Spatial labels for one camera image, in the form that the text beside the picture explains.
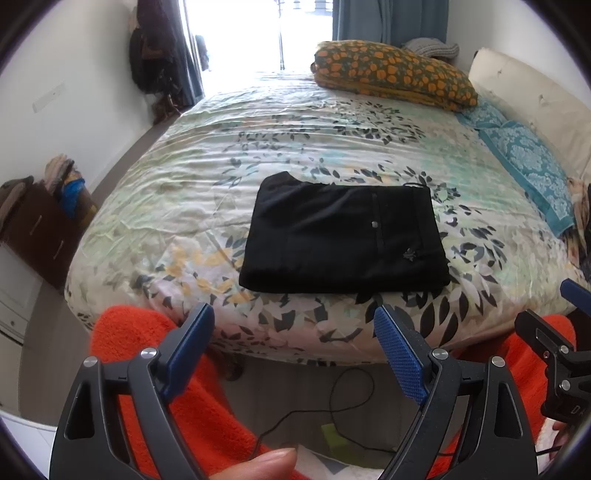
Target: black cloth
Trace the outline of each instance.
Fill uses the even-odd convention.
[[[435,290],[450,282],[426,187],[265,178],[239,283],[266,293]]]

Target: floor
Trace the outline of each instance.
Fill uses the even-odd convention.
[[[99,205],[170,123],[152,128],[121,158],[93,192]],[[70,312],[62,296],[44,284],[23,348],[20,407],[24,418],[57,424],[78,367],[87,355],[88,344],[89,332]],[[270,429],[290,410],[327,408],[333,382],[343,371],[343,368],[310,367],[256,358],[244,361],[243,376],[235,382],[225,382],[225,388],[237,418],[255,434]],[[402,395],[388,365],[370,365],[363,369],[375,379],[375,394],[363,407],[338,414],[339,428],[345,435],[368,446],[397,447],[416,408]],[[336,390],[335,406],[346,407],[362,401],[369,388],[368,378],[360,372],[347,374]],[[328,414],[293,415],[266,437],[265,442],[270,446],[301,443],[331,455],[321,430],[327,423],[330,423]],[[453,424],[457,429],[460,421]],[[354,446],[351,452],[368,466],[384,467],[390,459],[388,454]]]

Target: pillow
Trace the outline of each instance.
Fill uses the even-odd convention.
[[[510,121],[480,130],[480,137],[545,216],[556,236],[574,225],[567,177],[542,140]]]
[[[413,38],[404,44],[404,48],[423,57],[442,57],[444,59],[454,59],[460,53],[457,43],[448,45],[437,38]]]
[[[478,102],[465,73],[441,60],[383,43],[322,42],[312,64],[318,85],[461,111]]]
[[[457,113],[456,116],[461,124],[477,130],[500,127],[507,121],[505,115],[482,95],[478,97],[478,105]]]

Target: white wall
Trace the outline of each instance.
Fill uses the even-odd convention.
[[[59,153],[92,190],[151,126],[131,79],[128,19],[134,0],[60,0],[0,73],[0,182],[40,179]],[[38,113],[33,103],[63,84]]]
[[[489,47],[544,73],[591,108],[591,90],[555,33],[522,0],[450,0],[448,42],[460,46],[457,66]]]

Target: blue gripper pad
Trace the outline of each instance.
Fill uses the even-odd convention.
[[[423,369],[384,307],[375,310],[374,331],[404,395],[422,407],[428,397]]]
[[[162,397],[168,403],[185,388],[199,358],[205,351],[215,326],[213,308],[199,303],[187,316],[181,328],[171,330],[160,343],[163,355],[159,378],[163,382]]]

